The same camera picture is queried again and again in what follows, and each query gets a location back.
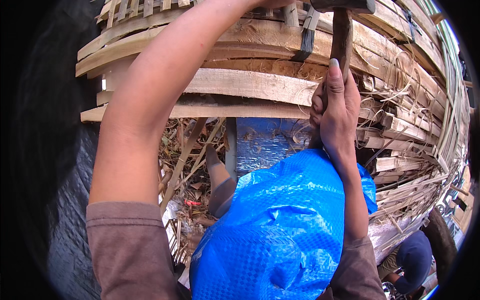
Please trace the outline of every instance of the hammer handle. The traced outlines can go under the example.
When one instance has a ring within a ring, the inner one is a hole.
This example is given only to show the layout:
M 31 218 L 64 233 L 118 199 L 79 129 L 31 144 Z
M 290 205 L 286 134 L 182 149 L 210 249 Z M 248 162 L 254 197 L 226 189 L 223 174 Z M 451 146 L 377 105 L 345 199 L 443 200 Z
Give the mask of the hammer handle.
M 333 15 L 333 40 L 330 59 L 337 59 L 342 71 L 343 82 L 347 82 L 348 68 L 350 67 L 350 55 L 352 53 L 353 26 L 351 11 L 345 8 L 334 8 Z M 323 91 L 322 101 L 324 110 L 328 106 L 327 91 Z M 320 136 L 320 130 L 312 133 L 310 149 L 322 149 L 324 146 Z
M 330 59 L 337 59 L 342 70 L 343 82 L 347 82 L 350 55 L 352 54 L 353 26 L 351 11 L 345 8 L 334 8 L 333 41 Z

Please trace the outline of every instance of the fingernail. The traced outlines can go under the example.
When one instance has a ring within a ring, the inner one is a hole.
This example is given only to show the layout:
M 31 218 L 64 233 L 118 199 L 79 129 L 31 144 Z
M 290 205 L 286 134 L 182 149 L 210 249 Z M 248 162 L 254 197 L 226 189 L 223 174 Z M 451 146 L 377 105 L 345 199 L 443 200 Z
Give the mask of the fingernail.
M 331 59 L 328 62 L 328 76 L 332 78 L 337 78 L 340 77 L 341 71 L 340 71 L 340 64 L 338 63 L 337 59 Z

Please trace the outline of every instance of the plastic bag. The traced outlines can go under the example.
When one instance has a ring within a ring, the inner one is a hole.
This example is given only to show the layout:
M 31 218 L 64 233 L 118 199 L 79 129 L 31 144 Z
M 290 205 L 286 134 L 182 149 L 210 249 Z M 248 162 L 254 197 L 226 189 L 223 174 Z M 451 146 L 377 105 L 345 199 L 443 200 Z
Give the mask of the plastic bag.
M 358 168 L 370 214 L 375 184 Z M 241 177 L 230 210 L 193 254 L 193 299 L 315 299 L 340 260 L 344 204 L 342 182 L 323 150 Z

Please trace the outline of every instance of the red object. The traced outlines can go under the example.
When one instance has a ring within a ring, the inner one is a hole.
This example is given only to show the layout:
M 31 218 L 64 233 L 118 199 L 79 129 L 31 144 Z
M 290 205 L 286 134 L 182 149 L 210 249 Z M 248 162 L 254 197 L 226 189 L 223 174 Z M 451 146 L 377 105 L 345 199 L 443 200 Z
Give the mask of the red object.
M 188 206 L 192 206 L 192 205 L 202 205 L 201 202 L 187 201 L 187 199 L 183 199 L 183 201 L 184 201 L 185 204 L 187 204 Z

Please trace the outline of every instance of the hand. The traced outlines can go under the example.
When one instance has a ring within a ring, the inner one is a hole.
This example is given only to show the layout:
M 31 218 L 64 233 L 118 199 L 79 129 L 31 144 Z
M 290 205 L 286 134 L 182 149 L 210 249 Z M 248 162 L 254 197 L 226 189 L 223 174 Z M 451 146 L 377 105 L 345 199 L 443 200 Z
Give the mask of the hand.
M 328 97 L 323 95 L 324 87 Z M 352 73 L 348 71 L 344 84 L 338 61 L 331 59 L 326 80 L 312 96 L 310 124 L 320 129 L 324 147 L 339 173 L 346 164 L 356 163 L 354 140 L 359 109 L 360 93 Z

